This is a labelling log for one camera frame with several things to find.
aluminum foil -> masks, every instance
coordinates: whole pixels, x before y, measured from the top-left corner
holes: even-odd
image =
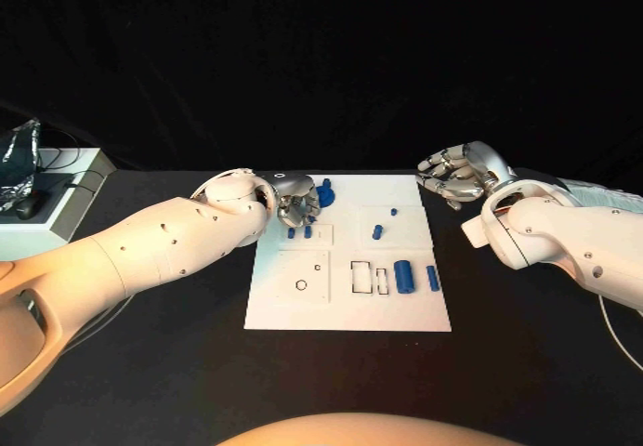
[[[33,189],[39,139],[36,119],[0,136],[0,212],[7,211]]]

black background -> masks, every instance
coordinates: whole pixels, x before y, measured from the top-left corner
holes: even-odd
[[[184,195],[212,172],[118,171],[75,238]],[[140,293],[0,418],[4,445],[210,445],[267,423],[395,413],[529,445],[643,444],[641,373],[595,295],[553,266],[513,271],[421,191],[451,333],[243,330],[255,245]],[[607,301],[643,358],[638,314]]]
[[[411,168],[478,139],[640,193],[637,15],[447,3],[7,1],[0,103],[119,167]]]

white task board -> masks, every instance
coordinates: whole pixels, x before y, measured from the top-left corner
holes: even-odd
[[[414,176],[311,178],[317,186],[330,179],[334,202],[321,209],[308,239],[303,228],[290,239],[277,218],[267,226],[256,243],[245,328],[450,332],[442,286],[431,291],[425,272],[427,266],[438,267]],[[383,227],[379,240],[372,239],[376,224]],[[396,290],[398,260],[411,265],[411,294]]]

blue object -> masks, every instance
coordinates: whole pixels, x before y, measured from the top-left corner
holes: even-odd
[[[382,225],[375,225],[375,230],[373,230],[373,232],[372,232],[372,238],[375,239],[375,240],[379,240],[380,239],[380,237],[382,237]]]
[[[412,282],[411,264],[408,260],[398,260],[392,264],[395,270],[395,284],[398,285],[398,293],[408,295],[415,291],[415,284]]]
[[[320,207],[329,207],[334,201],[334,192],[331,191],[331,181],[324,178],[321,186],[317,186],[318,205]]]
[[[438,276],[435,274],[435,267],[425,267],[428,274],[428,283],[431,284],[431,291],[440,291]]]

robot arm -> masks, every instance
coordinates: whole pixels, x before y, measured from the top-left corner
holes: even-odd
[[[279,192],[282,181],[288,195]],[[278,177],[271,185],[249,169],[228,171],[190,199],[154,204],[78,242],[0,262],[0,415],[39,384],[91,318],[252,243],[277,207],[281,221],[287,216],[287,224],[300,226],[307,209],[291,209],[279,197],[314,203],[313,191],[305,176]],[[20,301],[24,291],[44,317],[42,326]]]
[[[574,195],[551,184],[519,180],[502,157],[483,143],[463,147],[470,177],[441,181],[448,173],[448,149],[424,160],[418,182],[447,200],[473,201],[484,193],[481,214],[463,224],[474,247],[490,244],[502,263],[520,269],[538,262],[559,266],[579,286],[628,307],[643,309],[643,215],[611,207],[582,207]],[[465,197],[452,191],[477,188]]]

